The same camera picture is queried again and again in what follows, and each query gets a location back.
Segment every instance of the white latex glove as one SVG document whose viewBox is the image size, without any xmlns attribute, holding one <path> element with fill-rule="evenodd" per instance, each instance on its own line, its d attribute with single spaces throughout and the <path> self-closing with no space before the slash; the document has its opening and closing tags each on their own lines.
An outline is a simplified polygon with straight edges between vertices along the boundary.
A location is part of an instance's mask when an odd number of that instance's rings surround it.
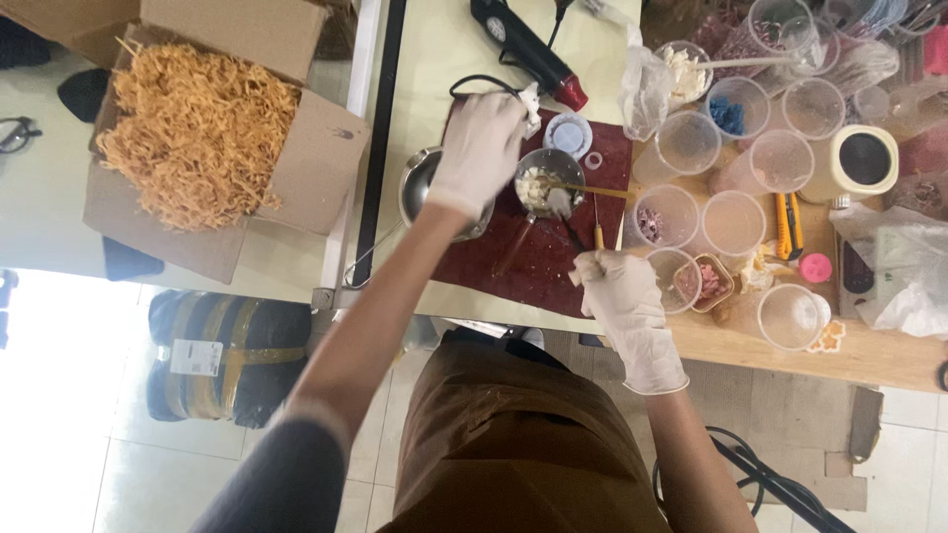
<svg viewBox="0 0 948 533">
<path fill-rule="evenodd" d="M 645 259 L 598 249 L 574 259 L 574 283 L 584 287 L 583 315 L 595 317 L 626 366 L 626 386 L 665 395 L 688 386 L 678 349 L 665 329 L 662 291 Z"/>
<path fill-rule="evenodd" d="M 472 220 L 514 177 L 520 158 L 526 107 L 507 93 L 474 95 L 451 119 L 428 202 Z"/>
</svg>

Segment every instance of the small tray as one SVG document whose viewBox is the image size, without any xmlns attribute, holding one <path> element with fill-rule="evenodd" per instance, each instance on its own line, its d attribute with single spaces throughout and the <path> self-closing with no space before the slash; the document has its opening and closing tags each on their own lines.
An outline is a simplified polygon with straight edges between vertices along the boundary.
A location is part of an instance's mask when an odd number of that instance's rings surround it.
<svg viewBox="0 0 948 533">
<path fill-rule="evenodd" d="M 698 264 L 698 267 L 702 265 L 710 265 L 711 268 L 718 274 L 720 282 L 726 287 L 724 294 L 716 296 L 714 298 L 700 298 L 694 305 L 691 306 L 692 309 L 699 313 L 707 313 L 715 305 L 727 300 L 727 297 L 731 296 L 734 293 L 734 278 L 731 277 L 731 274 L 727 273 L 727 268 L 724 268 L 724 265 L 720 262 L 717 255 L 712 255 L 710 253 L 703 253 L 695 257 L 695 263 Z"/>
</svg>

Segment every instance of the small plastic ring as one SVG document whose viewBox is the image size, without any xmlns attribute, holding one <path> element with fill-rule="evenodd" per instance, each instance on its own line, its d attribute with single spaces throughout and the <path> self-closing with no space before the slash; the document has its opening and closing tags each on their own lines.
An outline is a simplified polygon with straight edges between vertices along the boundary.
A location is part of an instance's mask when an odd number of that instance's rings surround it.
<svg viewBox="0 0 948 533">
<path fill-rule="evenodd" d="M 602 166 L 602 154 L 598 152 L 590 152 L 590 154 L 586 156 L 586 168 L 588 168 L 591 171 L 594 171 L 601 166 Z"/>
</svg>

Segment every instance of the tile floor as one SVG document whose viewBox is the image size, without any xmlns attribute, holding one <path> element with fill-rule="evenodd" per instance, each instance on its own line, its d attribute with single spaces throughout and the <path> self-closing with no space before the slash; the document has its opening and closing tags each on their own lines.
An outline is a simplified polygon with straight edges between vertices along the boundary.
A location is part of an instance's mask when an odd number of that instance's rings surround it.
<svg viewBox="0 0 948 533">
<path fill-rule="evenodd" d="M 143 385 L 155 349 L 147 304 L 156 287 L 23 271 L 0 352 L 0 531 L 186 531 L 261 432 L 228 422 L 153 421 Z M 392 517 L 402 423 L 429 352 L 386 376 L 352 453 L 337 531 Z M 948 532 L 948 395 L 883 388 L 869 511 L 836 514 L 860 533 Z M 49 503 L 55 502 L 55 512 Z M 812 529 L 782 505 L 763 533 Z"/>
</svg>

